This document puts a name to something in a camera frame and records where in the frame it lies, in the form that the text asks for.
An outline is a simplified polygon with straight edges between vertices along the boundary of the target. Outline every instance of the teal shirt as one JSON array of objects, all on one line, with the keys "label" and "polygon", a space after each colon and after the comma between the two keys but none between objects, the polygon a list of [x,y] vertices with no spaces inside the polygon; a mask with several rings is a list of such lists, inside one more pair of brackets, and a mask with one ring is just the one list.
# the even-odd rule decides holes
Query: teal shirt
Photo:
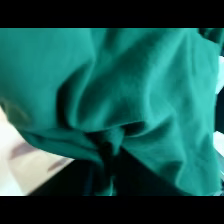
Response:
[{"label": "teal shirt", "polygon": [[159,185],[124,153],[183,195],[210,195],[222,41],[215,28],[2,28],[0,104],[31,145],[93,161],[96,195],[116,195],[126,167],[135,194]]}]

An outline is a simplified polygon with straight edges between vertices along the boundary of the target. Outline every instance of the green cloth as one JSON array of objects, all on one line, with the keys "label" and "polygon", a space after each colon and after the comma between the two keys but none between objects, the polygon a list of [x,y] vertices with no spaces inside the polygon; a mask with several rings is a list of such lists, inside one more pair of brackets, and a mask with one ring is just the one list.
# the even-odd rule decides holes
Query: green cloth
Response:
[{"label": "green cloth", "polygon": [[[209,195],[222,39],[218,28],[2,28],[0,104],[31,145],[93,161],[96,195],[116,195],[122,169],[136,175],[122,151],[181,194]],[[139,195],[158,185],[142,173]]]}]

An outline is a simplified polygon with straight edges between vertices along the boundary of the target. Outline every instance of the clothing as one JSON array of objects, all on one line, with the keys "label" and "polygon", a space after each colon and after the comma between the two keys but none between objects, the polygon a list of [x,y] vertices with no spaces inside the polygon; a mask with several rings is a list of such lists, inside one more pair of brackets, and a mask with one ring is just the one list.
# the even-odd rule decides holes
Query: clothing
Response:
[{"label": "clothing", "polygon": [[148,172],[183,195],[213,194],[222,43],[219,28],[3,28],[0,104],[31,145],[92,161],[95,195],[116,195],[123,171],[134,194],[149,194]]}]

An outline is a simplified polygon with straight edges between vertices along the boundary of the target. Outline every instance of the green fabric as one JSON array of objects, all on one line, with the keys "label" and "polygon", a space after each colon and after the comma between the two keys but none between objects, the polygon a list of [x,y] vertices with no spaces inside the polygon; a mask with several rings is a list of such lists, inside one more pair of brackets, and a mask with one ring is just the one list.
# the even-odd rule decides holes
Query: green fabric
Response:
[{"label": "green fabric", "polygon": [[3,28],[0,104],[33,146],[95,162],[96,195],[115,194],[111,161],[122,150],[183,194],[209,195],[220,189],[222,38],[214,28]]}]

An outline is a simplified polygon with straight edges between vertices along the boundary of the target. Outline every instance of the green garment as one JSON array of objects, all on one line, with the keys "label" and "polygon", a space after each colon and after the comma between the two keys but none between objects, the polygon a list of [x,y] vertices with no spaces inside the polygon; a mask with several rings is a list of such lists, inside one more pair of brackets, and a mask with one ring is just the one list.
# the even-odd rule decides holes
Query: green garment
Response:
[{"label": "green garment", "polygon": [[137,195],[161,185],[147,171],[183,195],[209,195],[220,189],[222,39],[218,28],[2,28],[0,104],[31,145],[93,161],[96,195],[116,195],[124,170]]}]

